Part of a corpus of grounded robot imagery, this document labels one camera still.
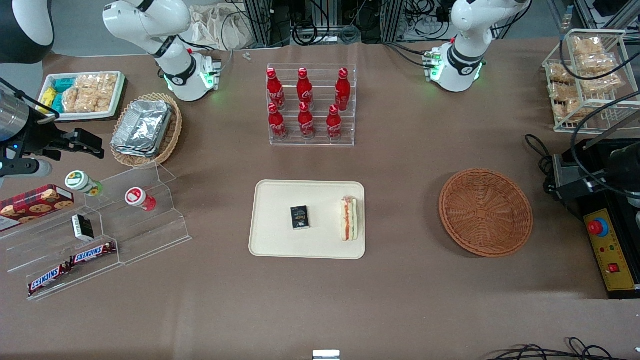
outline white tray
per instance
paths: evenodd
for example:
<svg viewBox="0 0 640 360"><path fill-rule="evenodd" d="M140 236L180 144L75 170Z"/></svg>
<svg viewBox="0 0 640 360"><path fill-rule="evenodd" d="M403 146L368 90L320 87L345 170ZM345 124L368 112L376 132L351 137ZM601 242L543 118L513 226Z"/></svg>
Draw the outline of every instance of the white tray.
<svg viewBox="0 0 640 360"><path fill-rule="evenodd" d="M358 201L358 238L342 241L340 200ZM293 230L291 208L307 206L311 228ZM360 259L365 252L364 187L352 181L262 180L255 187L249 251L281 258Z"/></svg>
<svg viewBox="0 0 640 360"><path fill-rule="evenodd" d="M113 96L111 97L111 105L109 105L109 111L102 111L99 113L61 113L60 119L57 119L56 122L93 120L112 117L113 115L115 115L116 109L118 109L120 95L122 94L122 88L124 87L125 76L120 71L69 72L66 74L47 75L47 78L44 80L44 85L42 85L42 89L40 90L38 101L42 102L44 92L53 84L53 81L56 79L77 78L80 75L97 75L100 73L116 74L118 76L118 80L116 80L116 88L113 90Z"/></svg>

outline floor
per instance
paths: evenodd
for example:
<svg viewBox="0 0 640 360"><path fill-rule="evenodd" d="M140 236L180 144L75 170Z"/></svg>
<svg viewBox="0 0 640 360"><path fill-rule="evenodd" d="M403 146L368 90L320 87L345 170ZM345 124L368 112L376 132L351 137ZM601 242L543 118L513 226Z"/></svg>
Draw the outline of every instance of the floor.
<svg viewBox="0 0 640 360"><path fill-rule="evenodd" d="M102 22L102 8L111 0L55 0L52 17L56 39L53 51L69 56L143 54L139 47L109 33ZM184 0L187 5L216 0ZM558 31L546 1L534 0L527 15L515 24L507 38L554 37ZM0 64L0 76L28 95L37 96L42 65Z"/></svg>

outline small jar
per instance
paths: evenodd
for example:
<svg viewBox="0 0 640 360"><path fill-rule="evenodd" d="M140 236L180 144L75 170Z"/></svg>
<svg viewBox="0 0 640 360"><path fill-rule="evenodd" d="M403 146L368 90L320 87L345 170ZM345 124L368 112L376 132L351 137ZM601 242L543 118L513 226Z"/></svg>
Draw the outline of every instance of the small jar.
<svg viewBox="0 0 640 360"><path fill-rule="evenodd" d="M148 195L141 188L131 188L124 196L124 200L131 206L140 207L144 211L156 208L156 198Z"/></svg>
<svg viewBox="0 0 640 360"><path fill-rule="evenodd" d="M81 192L87 196L97 196L102 191L102 184L93 180L84 171L71 171L65 178L65 185L71 190Z"/></svg>

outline yellow control panel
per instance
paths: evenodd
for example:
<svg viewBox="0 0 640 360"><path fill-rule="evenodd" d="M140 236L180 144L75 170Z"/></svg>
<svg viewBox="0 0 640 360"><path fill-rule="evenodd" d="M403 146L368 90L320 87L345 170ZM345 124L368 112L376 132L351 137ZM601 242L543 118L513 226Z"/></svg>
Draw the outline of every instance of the yellow control panel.
<svg viewBox="0 0 640 360"><path fill-rule="evenodd" d="M602 278L609 291L634 290L636 284L613 229L609 212L598 210L584 217L591 246L596 254Z"/></svg>

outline cloth bag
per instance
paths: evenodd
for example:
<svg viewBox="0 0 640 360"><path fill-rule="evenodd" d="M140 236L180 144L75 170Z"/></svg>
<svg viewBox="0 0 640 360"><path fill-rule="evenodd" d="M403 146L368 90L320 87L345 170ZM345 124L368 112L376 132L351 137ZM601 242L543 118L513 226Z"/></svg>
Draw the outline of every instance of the cloth bag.
<svg viewBox="0 0 640 360"><path fill-rule="evenodd" d="M250 20L245 15L243 3L236 3L235 6L228 3L191 5L189 11L193 30L191 42L194 44L215 45L221 50L237 50L254 43L252 31L249 28Z"/></svg>

